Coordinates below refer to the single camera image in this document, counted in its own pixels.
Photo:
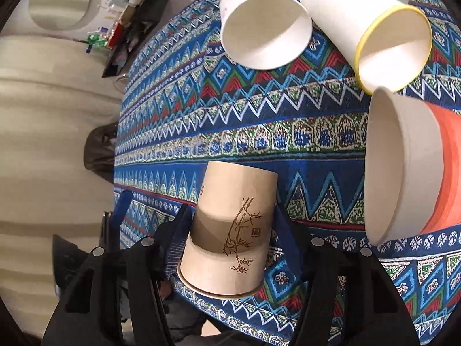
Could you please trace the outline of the blue patterned tablecloth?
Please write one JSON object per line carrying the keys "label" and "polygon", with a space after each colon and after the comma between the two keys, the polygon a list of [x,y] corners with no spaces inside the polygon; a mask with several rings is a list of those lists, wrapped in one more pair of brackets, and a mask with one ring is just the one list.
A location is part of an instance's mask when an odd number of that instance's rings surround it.
{"label": "blue patterned tablecloth", "polygon": [[[331,247],[371,247],[364,231],[364,154],[370,96],[325,34],[278,69],[236,64],[220,44],[220,0],[195,0],[151,38],[129,72],[116,144],[114,195],[134,200],[123,247],[195,205],[209,160],[278,173],[292,221]],[[433,48],[403,95],[460,114],[460,29],[442,0],[409,0],[429,18]],[[262,289],[242,300],[173,294],[224,326],[288,345],[307,285],[288,271],[273,232]],[[460,300],[460,225],[371,248],[429,345]]]}

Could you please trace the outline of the black bag on floor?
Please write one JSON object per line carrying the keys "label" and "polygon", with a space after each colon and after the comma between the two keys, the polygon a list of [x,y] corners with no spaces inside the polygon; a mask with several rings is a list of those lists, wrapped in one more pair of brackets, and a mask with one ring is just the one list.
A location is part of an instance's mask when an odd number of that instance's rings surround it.
{"label": "black bag on floor", "polygon": [[97,127],[88,134],[84,145],[84,167],[113,183],[118,122]]}

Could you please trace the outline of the green bottle on shelf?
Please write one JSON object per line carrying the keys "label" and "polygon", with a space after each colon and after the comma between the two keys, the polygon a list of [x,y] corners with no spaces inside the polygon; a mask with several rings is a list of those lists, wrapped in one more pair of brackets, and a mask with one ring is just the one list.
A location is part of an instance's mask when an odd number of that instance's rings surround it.
{"label": "green bottle on shelf", "polygon": [[104,48],[108,42],[106,33],[92,32],[87,36],[87,49],[86,53],[90,53],[93,48]]}

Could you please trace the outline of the pink paper cup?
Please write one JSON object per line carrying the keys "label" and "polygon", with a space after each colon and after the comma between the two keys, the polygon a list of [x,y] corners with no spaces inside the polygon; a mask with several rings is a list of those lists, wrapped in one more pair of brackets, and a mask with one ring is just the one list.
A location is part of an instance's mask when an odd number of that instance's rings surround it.
{"label": "pink paper cup", "polygon": [[369,242],[460,224],[460,116],[387,88],[368,112],[364,219]]}

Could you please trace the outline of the oval wall mirror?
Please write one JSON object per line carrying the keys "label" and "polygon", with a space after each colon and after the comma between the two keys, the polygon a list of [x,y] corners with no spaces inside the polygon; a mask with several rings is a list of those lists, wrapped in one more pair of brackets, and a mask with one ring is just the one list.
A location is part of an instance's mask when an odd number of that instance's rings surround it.
{"label": "oval wall mirror", "polygon": [[68,31],[88,23],[98,3],[99,0],[28,0],[27,12],[42,29]]}

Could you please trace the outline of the red box on shelf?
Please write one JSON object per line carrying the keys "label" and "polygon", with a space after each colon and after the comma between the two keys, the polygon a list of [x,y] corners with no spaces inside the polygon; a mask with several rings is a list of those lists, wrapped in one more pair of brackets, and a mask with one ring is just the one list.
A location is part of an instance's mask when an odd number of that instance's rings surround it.
{"label": "red box on shelf", "polygon": [[109,36],[107,37],[106,47],[110,49],[115,48],[119,44],[119,41],[123,36],[123,32],[123,24],[120,22],[115,22],[111,28],[111,31],[109,32]]}

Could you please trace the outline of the brown paper cup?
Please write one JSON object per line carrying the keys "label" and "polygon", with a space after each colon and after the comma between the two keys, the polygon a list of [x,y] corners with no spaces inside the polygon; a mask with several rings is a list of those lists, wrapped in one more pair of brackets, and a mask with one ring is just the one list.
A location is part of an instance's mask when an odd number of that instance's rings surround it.
{"label": "brown paper cup", "polygon": [[278,175],[210,161],[196,204],[180,281],[209,298],[240,299],[262,286]]}

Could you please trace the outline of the clear acrylic chair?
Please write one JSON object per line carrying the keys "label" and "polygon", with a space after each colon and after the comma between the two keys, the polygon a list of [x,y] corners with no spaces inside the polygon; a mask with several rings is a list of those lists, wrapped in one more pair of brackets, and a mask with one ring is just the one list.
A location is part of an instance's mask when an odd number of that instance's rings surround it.
{"label": "clear acrylic chair", "polygon": [[118,92],[123,94],[125,92],[128,81],[129,81],[128,74],[120,74],[113,81],[113,86]]}

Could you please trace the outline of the white cup yellow rim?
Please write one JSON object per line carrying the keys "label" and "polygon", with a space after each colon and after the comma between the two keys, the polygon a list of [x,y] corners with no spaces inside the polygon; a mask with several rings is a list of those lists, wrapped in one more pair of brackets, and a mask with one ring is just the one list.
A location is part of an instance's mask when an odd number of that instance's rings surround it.
{"label": "white cup yellow rim", "polygon": [[366,93],[399,91],[423,70],[432,48],[425,14],[399,0],[300,0],[354,70]]}

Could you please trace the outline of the white cup with hearts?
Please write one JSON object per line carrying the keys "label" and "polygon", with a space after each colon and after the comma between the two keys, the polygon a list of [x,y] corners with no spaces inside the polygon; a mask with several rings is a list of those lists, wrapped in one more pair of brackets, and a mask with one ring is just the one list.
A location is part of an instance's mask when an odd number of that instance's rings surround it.
{"label": "white cup with hearts", "polygon": [[220,0],[220,40],[236,63],[276,69],[299,57],[313,21],[298,0]]}

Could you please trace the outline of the black wall shelf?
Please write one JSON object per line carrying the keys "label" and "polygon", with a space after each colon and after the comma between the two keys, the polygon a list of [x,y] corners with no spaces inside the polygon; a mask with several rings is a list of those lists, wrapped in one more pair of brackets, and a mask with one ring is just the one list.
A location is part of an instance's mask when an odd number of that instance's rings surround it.
{"label": "black wall shelf", "polygon": [[134,9],[127,24],[123,28],[102,72],[102,78],[115,77],[131,63],[142,42],[160,23],[169,0],[143,0]]}

